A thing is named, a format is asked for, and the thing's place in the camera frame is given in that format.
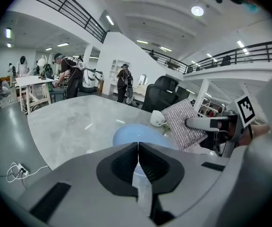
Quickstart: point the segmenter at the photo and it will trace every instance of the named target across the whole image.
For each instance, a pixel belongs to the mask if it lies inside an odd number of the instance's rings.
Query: white ceiling
[[[243,37],[247,38],[245,44],[255,44],[253,41],[259,34],[255,31],[254,24],[270,17],[262,9],[258,13],[251,13],[245,5],[234,4],[230,0],[223,0],[222,4],[216,3],[215,0],[105,0],[105,2],[111,18],[117,22],[124,35],[135,42],[136,40],[149,42],[148,45],[139,46],[154,49],[156,52],[164,53],[159,49],[159,45],[172,49],[172,52],[165,54],[180,60],[216,41],[222,45],[221,52],[226,51],[227,46],[237,48],[236,41]],[[196,5],[204,9],[203,16],[196,17],[191,13],[191,8]],[[244,32],[250,25],[253,38]],[[235,35],[233,40],[227,39],[229,42],[222,43],[223,37],[237,31],[243,31],[241,38],[235,41],[238,38]],[[267,40],[272,40],[272,36],[267,37]],[[197,53],[194,57],[200,57],[198,60],[201,60],[204,53]]]
[[[179,83],[180,87],[188,89],[196,94],[199,93],[201,84],[203,80],[193,80],[193,81],[183,81]],[[222,99],[225,101],[233,101],[243,96],[243,92],[240,84],[244,83],[247,87],[250,95],[256,96],[262,88],[267,84],[267,82],[256,81],[256,80],[239,80],[239,79],[212,79],[210,80],[216,87],[220,90],[215,89],[211,85],[208,87],[207,93],[211,96]]]
[[[5,29],[8,27],[11,28],[11,39],[5,37]],[[66,42],[69,45],[57,46]],[[14,48],[36,49],[38,51],[44,51],[51,47],[53,49],[49,52],[59,52],[66,56],[83,55],[87,45],[81,38],[55,25],[12,11],[7,11],[0,20],[0,47],[6,47],[7,43],[12,43]],[[99,51],[94,49],[91,55],[97,56]]]

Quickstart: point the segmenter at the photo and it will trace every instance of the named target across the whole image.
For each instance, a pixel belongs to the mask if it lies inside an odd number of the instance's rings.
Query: blue balloon
[[[255,4],[244,3],[244,5],[247,7],[249,12],[258,13],[260,11],[260,8]]]
[[[142,125],[142,124],[129,124],[116,131],[113,137],[113,146],[133,142],[152,143],[166,148],[171,148],[170,142],[158,131]],[[137,165],[135,174],[145,176],[142,168]]]

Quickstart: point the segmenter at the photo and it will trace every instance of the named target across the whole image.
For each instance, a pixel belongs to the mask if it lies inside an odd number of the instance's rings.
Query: black shirt
[[[117,75],[117,77],[119,77],[117,86],[118,87],[124,86],[125,85],[124,80],[126,80],[128,77],[128,70],[121,70],[119,74]]]
[[[68,58],[64,58],[62,61],[61,61],[61,73],[67,71],[67,70],[70,70],[70,76],[69,78],[72,78],[72,79],[78,79],[78,78],[82,78],[83,77],[83,74],[81,72],[80,69],[78,69],[77,67],[73,67],[72,66],[76,66],[76,62],[75,61],[72,61]]]

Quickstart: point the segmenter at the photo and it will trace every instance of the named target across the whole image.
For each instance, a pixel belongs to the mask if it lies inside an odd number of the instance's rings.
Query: gray floor
[[[98,93],[78,92],[78,96],[86,95],[98,95],[110,100],[117,100],[116,95],[106,96]],[[63,97],[57,95],[56,102],[61,100]],[[34,173],[46,165],[31,136],[27,116],[21,112],[19,103],[8,103],[8,98],[5,98],[5,103],[0,109],[0,175],[6,175],[12,162],[21,163],[30,173]],[[50,171],[46,167],[37,174],[24,179],[25,186],[28,188]],[[21,180],[8,183],[5,177],[0,178],[0,191],[12,199],[17,200],[24,190]]]

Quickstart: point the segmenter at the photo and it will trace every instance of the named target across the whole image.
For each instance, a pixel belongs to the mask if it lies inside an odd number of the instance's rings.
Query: black office chair
[[[175,93],[177,85],[178,81],[173,78],[166,76],[158,78],[155,84],[147,87],[142,110],[151,113],[153,110],[162,111],[175,104],[178,99]]]
[[[53,76],[50,73],[45,73],[45,75],[46,75],[46,78],[54,80]],[[55,103],[56,103],[56,95],[62,95],[64,100],[67,98],[67,92],[66,92],[66,89],[64,89],[64,88],[52,88],[49,93],[50,93],[51,102],[52,102],[52,95],[54,95],[54,102]]]
[[[231,57],[229,55],[224,56],[220,66],[229,66],[231,64],[230,60]]]

